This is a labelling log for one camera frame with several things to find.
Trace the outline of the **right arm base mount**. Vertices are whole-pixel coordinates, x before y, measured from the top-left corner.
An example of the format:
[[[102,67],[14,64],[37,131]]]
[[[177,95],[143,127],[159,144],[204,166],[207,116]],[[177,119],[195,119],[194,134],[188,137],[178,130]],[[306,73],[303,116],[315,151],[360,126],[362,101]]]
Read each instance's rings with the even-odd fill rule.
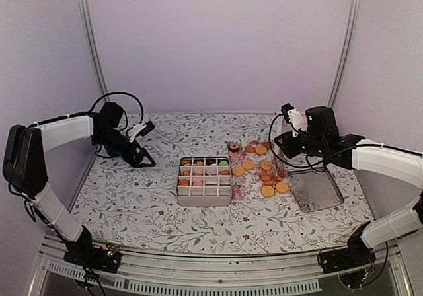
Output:
[[[317,262],[324,274],[349,270],[375,261],[376,257],[372,249],[355,243],[341,249],[324,248],[317,255]]]

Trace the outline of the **orange swirl cookie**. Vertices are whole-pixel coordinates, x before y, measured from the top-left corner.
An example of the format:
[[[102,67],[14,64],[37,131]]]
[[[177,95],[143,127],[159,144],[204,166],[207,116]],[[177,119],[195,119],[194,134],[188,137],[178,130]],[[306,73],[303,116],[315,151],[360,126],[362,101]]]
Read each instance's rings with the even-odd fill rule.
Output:
[[[181,166],[190,166],[192,161],[190,159],[182,159],[180,162]]]

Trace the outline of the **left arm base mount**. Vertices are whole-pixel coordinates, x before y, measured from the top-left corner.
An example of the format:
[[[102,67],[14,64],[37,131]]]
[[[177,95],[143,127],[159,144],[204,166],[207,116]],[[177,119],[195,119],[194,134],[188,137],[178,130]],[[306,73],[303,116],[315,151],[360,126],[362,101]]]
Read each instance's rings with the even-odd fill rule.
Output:
[[[116,274],[120,266],[122,255],[119,250],[103,247],[80,247],[68,244],[63,259],[86,269],[100,270]]]

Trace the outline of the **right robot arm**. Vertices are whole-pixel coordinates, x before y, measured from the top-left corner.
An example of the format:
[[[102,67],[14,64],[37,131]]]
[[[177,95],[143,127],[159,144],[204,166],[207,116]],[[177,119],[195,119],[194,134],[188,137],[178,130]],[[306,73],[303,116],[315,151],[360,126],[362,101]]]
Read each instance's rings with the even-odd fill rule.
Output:
[[[304,114],[291,104],[281,107],[291,129],[274,138],[282,153],[292,159],[300,154],[318,157],[316,165],[334,164],[347,170],[388,176],[422,189],[422,154],[376,143],[361,135],[341,136],[334,111],[326,106],[309,108]],[[357,266],[368,250],[422,229],[422,197],[375,221],[357,228],[342,252],[348,267]]]

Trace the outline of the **metal serving tongs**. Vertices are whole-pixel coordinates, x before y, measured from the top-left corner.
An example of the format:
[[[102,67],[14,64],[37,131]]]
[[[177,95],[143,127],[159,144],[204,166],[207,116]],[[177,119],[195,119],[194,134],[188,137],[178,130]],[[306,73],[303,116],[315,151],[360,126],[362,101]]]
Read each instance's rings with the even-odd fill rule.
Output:
[[[273,155],[272,165],[268,174],[270,175],[272,180],[284,181],[288,177],[288,174],[284,163],[279,160],[279,158],[284,159],[284,153],[279,150],[276,152],[276,154],[278,156]]]

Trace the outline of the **metal tin with white dividers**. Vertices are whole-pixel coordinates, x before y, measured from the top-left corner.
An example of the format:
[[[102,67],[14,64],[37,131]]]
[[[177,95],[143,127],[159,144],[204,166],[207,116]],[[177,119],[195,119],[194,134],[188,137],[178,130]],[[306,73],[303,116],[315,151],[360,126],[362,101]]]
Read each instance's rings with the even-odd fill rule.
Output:
[[[190,159],[190,166],[181,166],[182,159]],[[215,176],[208,176],[205,168],[208,159],[215,159],[217,168]],[[219,166],[219,161],[225,160],[228,166]],[[196,166],[196,161],[204,161],[204,166]],[[193,186],[194,181],[202,181],[203,186]],[[231,166],[228,157],[183,157],[179,160],[178,179],[176,183],[178,205],[182,207],[226,207],[233,198],[231,186]]]

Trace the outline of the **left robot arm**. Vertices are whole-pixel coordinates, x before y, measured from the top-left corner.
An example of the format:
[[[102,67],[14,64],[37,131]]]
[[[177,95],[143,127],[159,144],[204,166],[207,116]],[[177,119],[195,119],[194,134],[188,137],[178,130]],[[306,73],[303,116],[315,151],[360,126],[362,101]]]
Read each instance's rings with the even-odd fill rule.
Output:
[[[118,157],[132,168],[154,167],[155,161],[138,137],[155,128],[141,119],[120,128],[123,108],[107,102],[99,111],[87,111],[9,128],[3,158],[3,176],[10,192],[23,198],[30,216],[38,215],[85,266],[98,260],[92,235],[66,208],[64,193],[76,185],[88,147],[102,147],[107,157]]]

